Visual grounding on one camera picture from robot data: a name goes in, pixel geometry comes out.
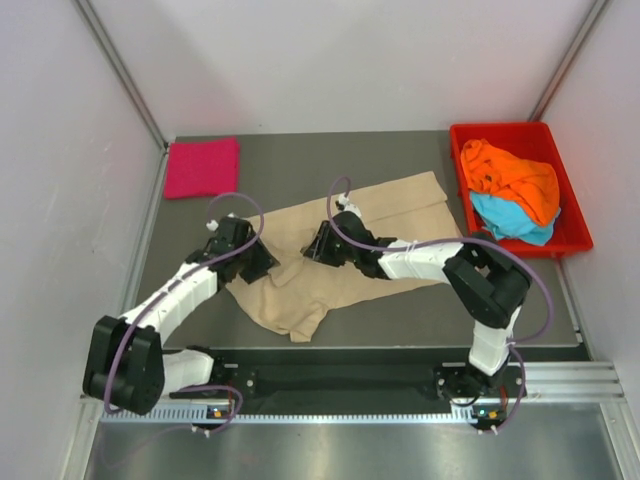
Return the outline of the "beige t shirt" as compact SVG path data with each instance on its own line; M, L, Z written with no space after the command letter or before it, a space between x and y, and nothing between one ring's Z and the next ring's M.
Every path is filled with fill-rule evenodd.
M349 198L360 208L365 227L377 237L426 241L460 234L433 172L355 189ZM227 286L255 323L294 343L310 341L331 310L433 284L370 279L351 264L332 268L305 258L303 249L327 217L324 198L252 217L252 225L262 232L262 243L279 265L254 283L236 278Z

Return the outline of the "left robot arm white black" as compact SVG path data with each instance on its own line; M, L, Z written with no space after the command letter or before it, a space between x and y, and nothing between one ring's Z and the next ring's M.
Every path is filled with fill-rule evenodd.
M171 393L195 387L216 396L225 370L200 347L167 353L172 333L234 279L252 284L278 266L252 224L227 216L213 221L204 247L193 251L158 290L129 311L94 326L82 389L108 413L148 414Z

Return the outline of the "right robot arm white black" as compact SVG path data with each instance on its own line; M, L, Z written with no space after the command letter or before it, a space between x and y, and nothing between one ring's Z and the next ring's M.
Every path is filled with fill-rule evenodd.
M372 279L414 279L450 286L474 320L474 328L465 370L441 381L441 395L476 400L502 385L514 324L532 276L488 237L476 234L466 242L421 246L396 237L377 237L357 214L344 211L323 221L301 253L331 267L351 263Z

